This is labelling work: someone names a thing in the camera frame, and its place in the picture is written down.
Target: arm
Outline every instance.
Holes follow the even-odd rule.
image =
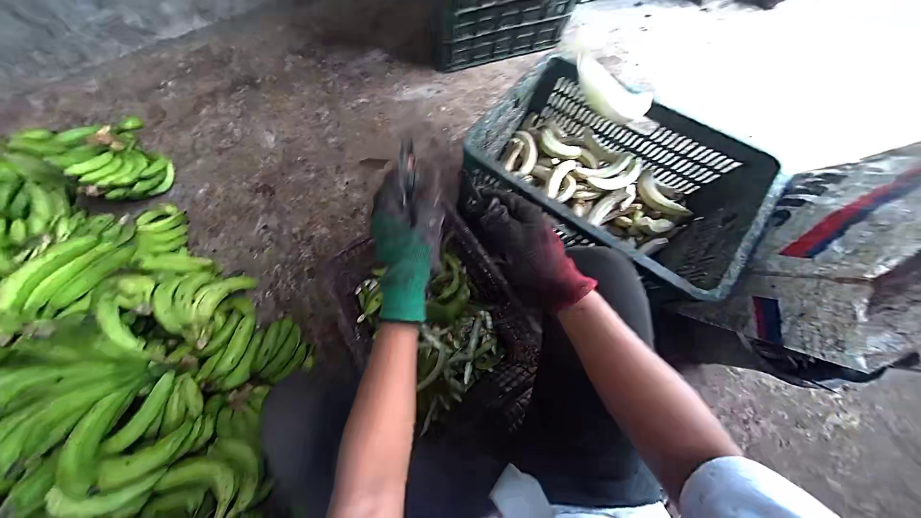
[[[444,218],[437,182],[422,176],[416,182],[414,163],[412,142],[403,142],[397,168],[374,196],[374,254],[387,266],[380,279],[383,324],[345,423],[327,511],[334,518],[403,515],[415,423],[417,325],[426,319],[429,265],[438,262]]]
[[[557,316],[601,402],[673,498],[703,462],[742,455],[697,392],[598,292]]]
[[[414,324],[380,326],[345,423],[329,515],[403,515],[415,422]]]
[[[669,494],[701,463],[738,455],[694,389],[627,326],[565,254],[535,205],[495,193],[480,217],[484,244],[503,259],[524,300],[560,319],[602,403]]]

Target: glove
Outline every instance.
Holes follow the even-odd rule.
[[[522,299],[556,314],[598,286],[578,271],[536,205],[512,193],[485,196],[493,199],[480,217],[480,234],[486,249],[505,263],[506,278]]]
[[[436,177],[416,185],[412,141],[404,141],[400,160],[374,196],[371,235],[375,257],[387,266],[380,280],[380,318],[390,322],[424,322],[426,285],[438,264],[444,210]]]

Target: green glove cuff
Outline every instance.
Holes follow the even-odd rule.
[[[429,250],[423,237],[406,223],[386,214],[371,219],[375,255],[387,266],[380,279],[380,318],[392,322],[426,320]]]

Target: plastic crate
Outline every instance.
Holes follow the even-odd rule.
[[[451,72],[556,45],[576,0],[436,0],[434,59]]]
[[[472,299],[490,306],[496,335],[507,354],[444,416],[441,424],[445,426],[434,427],[433,432],[447,428],[499,452],[524,419],[530,401],[541,347],[540,326],[457,212],[447,212],[442,230],[449,250],[467,270],[474,287]],[[346,247],[323,267],[323,289],[337,303],[339,331],[360,371],[367,366],[374,329],[367,322],[356,323],[361,309],[355,288],[374,265],[373,241],[365,238]]]
[[[695,219],[669,244],[647,257],[607,230],[577,218],[535,186],[507,174],[496,161],[531,112],[554,117],[566,131],[588,125],[607,147],[642,157],[654,176],[686,194]],[[540,205],[559,223],[566,246],[604,245],[636,263],[653,303],[677,299],[719,300],[739,277],[780,196],[774,157],[653,103],[646,133],[615,124],[586,106],[576,66],[557,55],[535,65],[467,134],[460,208],[479,211],[479,192],[502,187]]]

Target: dark green crate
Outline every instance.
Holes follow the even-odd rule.
[[[435,64],[451,72],[552,48],[576,0],[436,1],[432,9]]]
[[[554,117],[566,131],[588,125],[602,144],[642,158],[657,180],[686,195],[696,218],[655,257],[647,257],[506,173],[497,157],[530,112]],[[466,217],[475,216],[482,210],[484,188],[513,191],[555,220],[566,246],[609,246],[629,255],[650,301],[723,299],[783,190],[780,165],[771,155],[657,102],[647,117],[656,128],[642,134],[599,116],[585,104],[576,66],[548,56],[467,133],[459,207]]]

